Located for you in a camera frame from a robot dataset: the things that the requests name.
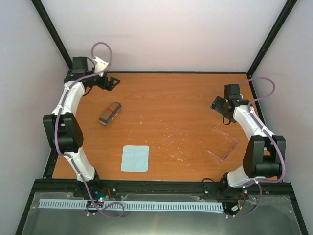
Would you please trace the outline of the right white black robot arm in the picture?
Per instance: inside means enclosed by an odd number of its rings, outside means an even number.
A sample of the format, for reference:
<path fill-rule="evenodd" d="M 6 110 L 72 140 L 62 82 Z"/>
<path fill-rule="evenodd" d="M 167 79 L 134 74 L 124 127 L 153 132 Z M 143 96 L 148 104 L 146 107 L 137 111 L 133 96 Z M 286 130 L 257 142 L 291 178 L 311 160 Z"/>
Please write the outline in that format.
<path fill-rule="evenodd" d="M 225 186 L 246 188 L 259 182 L 281 182 L 286 174 L 286 140 L 265 126 L 256 115 L 252 102 L 241 96 L 240 85 L 225 85 L 224 97 L 216 97 L 211 109 L 222 114 L 228 123 L 238 123 L 248 139 L 242 166 L 221 179 Z"/>

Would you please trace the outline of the right black frame post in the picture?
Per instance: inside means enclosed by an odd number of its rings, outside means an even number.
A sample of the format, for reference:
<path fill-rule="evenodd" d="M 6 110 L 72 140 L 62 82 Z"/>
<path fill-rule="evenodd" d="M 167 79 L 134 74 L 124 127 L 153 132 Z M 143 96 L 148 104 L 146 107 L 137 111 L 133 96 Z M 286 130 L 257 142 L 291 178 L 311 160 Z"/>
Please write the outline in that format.
<path fill-rule="evenodd" d="M 293 10 L 297 3 L 297 0 L 287 0 L 284 4 L 281 12 L 279 13 L 275 23 L 273 24 L 271 30 L 269 31 L 266 39 L 264 40 L 261 48 L 259 49 L 255 59 L 253 60 L 250 68 L 247 71 L 248 79 L 252 78 L 254 73 L 256 72 L 257 68 L 259 67 L 261 61 L 265 57 L 267 51 L 269 50 L 271 44 L 275 40 L 276 36 L 278 35 L 280 29 L 284 25 L 285 21 L 287 20 L 289 14 Z"/>

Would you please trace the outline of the left black frame post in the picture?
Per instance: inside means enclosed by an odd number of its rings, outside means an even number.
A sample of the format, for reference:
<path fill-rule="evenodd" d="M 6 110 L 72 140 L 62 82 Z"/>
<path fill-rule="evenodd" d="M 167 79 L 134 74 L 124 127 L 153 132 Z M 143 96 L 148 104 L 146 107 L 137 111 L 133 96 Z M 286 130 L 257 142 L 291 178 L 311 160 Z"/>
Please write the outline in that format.
<path fill-rule="evenodd" d="M 64 62 L 66 63 L 67 67 L 69 69 L 72 68 L 72 60 L 71 57 L 66 49 L 66 47 L 63 44 L 63 41 L 61 40 L 48 12 L 46 11 L 43 3 L 41 0 L 31 0 L 33 6 L 35 7 L 38 15 L 40 16 L 42 22 L 44 23 L 47 31 L 49 32 L 53 42 L 55 43 L 58 51 L 60 52 Z"/>

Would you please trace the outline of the light blue cleaning cloth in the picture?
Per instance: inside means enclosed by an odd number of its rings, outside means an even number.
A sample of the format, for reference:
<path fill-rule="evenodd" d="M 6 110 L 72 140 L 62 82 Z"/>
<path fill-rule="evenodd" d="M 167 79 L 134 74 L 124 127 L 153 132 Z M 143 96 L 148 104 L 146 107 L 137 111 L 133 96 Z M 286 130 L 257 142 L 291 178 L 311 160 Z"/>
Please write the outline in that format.
<path fill-rule="evenodd" d="M 147 172 L 149 147 L 147 145 L 125 145 L 122 152 L 122 172 Z"/>

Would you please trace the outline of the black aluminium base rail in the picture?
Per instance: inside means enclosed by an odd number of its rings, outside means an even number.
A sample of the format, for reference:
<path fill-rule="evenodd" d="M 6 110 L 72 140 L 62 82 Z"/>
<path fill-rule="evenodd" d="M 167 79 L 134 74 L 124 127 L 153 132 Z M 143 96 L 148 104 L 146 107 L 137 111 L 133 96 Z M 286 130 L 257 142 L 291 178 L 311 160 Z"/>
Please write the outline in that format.
<path fill-rule="evenodd" d="M 92 197 L 110 195 L 118 199 L 127 194 L 164 194 L 164 195 L 191 195 L 201 199 L 234 200 L 235 196 L 258 195 L 259 187 L 256 184 L 248 188 L 229 188 L 224 182 L 171 182 L 171 181 L 124 181 L 99 180 L 87 183 Z M 75 197 L 88 198 L 84 183 L 73 179 L 37 179 L 31 193 L 36 192 L 69 192 Z"/>

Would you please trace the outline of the plaid glasses case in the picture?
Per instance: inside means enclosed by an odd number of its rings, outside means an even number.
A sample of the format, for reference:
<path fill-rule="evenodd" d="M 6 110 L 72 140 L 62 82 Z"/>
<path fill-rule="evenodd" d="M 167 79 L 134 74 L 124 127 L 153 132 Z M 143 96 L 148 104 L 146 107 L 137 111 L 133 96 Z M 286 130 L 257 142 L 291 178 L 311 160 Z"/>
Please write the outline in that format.
<path fill-rule="evenodd" d="M 104 126 L 109 125 L 120 111 L 121 104 L 118 102 L 112 102 L 98 119 L 99 123 Z"/>

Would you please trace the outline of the black frame post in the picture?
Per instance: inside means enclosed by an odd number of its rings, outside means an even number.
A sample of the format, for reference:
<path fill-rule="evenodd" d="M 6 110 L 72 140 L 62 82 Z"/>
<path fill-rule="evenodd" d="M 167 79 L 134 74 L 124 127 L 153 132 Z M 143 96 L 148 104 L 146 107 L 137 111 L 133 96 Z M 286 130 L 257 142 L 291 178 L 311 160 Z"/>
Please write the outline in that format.
<path fill-rule="evenodd" d="M 257 68 L 259 67 L 261 61 L 265 57 L 267 51 L 269 50 L 271 44 L 275 40 L 276 36 L 278 35 L 280 29 L 284 25 L 285 21 L 287 20 L 289 14 L 293 10 L 297 3 L 297 0 L 287 0 L 284 4 L 281 12 L 279 13 L 275 23 L 273 24 L 271 30 L 269 31 L 266 39 L 264 40 L 261 48 L 259 49 L 255 59 L 253 60 L 250 68 L 247 71 L 248 79 L 252 78 L 254 73 L 256 72 Z"/>
<path fill-rule="evenodd" d="M 49 32 L 53 42 L 55 43 L 58 51 L 60 52 L 64 62 L 66 63 L 67 67 L 69 69 L 72 68 L 72 60 L 71 57 L 66 49 L 66 47 L 63 44 L 63 41 L 61 40 L 48 12 L 46 11 L 43 3 L 41 0 L 31 0 L 33 6 L 35 7 L 38 15 L 40 16 L 42 22 L 44 23 L 47 31 Z"/>

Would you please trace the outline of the pink transparent sunglasses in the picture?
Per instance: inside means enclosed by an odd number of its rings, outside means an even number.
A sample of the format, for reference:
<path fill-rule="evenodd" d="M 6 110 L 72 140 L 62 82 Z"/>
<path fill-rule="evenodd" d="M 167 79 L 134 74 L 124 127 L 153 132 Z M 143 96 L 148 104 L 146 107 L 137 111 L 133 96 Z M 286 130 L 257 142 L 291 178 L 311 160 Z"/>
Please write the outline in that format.
<path fill-rule="evenodd" d="M 224 161 L 236 148 L 238 139 L 214 126 L 208 136 L 199 138 L 205 151 L 220 162 Z"/>

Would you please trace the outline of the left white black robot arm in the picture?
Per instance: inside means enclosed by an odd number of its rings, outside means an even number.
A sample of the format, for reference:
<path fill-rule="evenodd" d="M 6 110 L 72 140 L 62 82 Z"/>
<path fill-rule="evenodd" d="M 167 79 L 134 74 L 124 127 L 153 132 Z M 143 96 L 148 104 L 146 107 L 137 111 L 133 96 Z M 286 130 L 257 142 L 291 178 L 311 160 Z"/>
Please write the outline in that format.
<path fill-rule="evenodd" d="M 89 163 L 83 150 L 83 132 L 76 119 L 76 112 L 86 88 L 111 91 L 119 80 L 106 73 L 109 63 L 93 57 L 93 68 L 88 69 L 86 57 L 74 57 L 72 68 L 64 79 L 64 90 L 58 105 L 49 115 L 44 115 L 43 125 L 49 146 L 62 155 L 73 168 L 78 181 L 86 181 L 85 192 L 96 197 L 102 191 L 97 182 L 97 172 Z"/>

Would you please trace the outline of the metal front plate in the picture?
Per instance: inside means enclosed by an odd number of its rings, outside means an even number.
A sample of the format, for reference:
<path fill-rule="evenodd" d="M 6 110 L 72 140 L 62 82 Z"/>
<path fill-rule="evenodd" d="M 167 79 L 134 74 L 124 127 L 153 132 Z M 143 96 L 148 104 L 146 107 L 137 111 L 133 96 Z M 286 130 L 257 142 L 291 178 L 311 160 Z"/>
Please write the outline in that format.
<path fill-rule="evenodd" d="M 40 199 L 75 198 L 71 193 L 36 193 L 22 230 L 24 235 L 299 235 L 287 196 L 259 197 L 223 205 L 223 213 L 125 211 L 123 201 L 215 202 L 190 195 L 129 194 L 115 205 L 101 198 L 102 213 L 83 209 L 40 209 Z"/>

